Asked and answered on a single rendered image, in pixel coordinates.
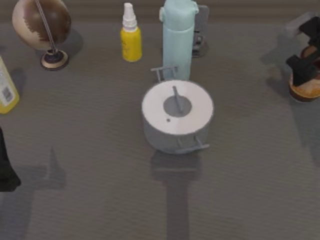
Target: white nozzle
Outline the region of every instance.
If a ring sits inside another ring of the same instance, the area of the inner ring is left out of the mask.
[[[126,2],[124,4],[124,15],[123,15],[123,28],[127,32],[134,32],[137,29],[137,18],[134,12],[134,6]]]

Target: table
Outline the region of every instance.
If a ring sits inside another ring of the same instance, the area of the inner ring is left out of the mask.
[[[307,39],[286,39],[276,23],[212,23],[210,51],[191,70],[214,99],[211,147],[181,159],[143,133],[162,25],[141,24],[137,63],[122,60],[120,28],[75,22],[60,46],[68,67],[48,72],[0,24],[21,93],[0,125],[22,180],[0,194],[0,239],[318,240],[320,103],[291,100],[285,66]]]

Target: brown globe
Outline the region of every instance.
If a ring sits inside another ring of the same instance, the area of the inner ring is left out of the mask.
[[[49,25],[53,41],[63,43],[71,29],[71,17],[61,0],[39,0]],[[12,14],[13,27],[18,36],[30,47],[51,49],[50,39],[35,0],[19,0]]]

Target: yellow bottle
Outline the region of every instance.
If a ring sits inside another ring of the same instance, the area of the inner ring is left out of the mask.
[[[136,62],[142,57],[141,31],[137,24],[134,7],[124,4],[123,28],[121,30],[122,56],[128,62]]]
[[[7,114],[19,102],[19,94],[0,56],[0,114]]]

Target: barcode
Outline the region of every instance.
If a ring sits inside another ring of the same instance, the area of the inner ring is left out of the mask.
[[[14,97],[14,96],[12,95],[12,93],[10,92],[10,90],[9,90],[8,87],[6,87],[4,90],[2,90],[2,94],[3,94],[5,100],[6,100],[8,103],[9,103],[9,102],[12,100],[12,98]]]

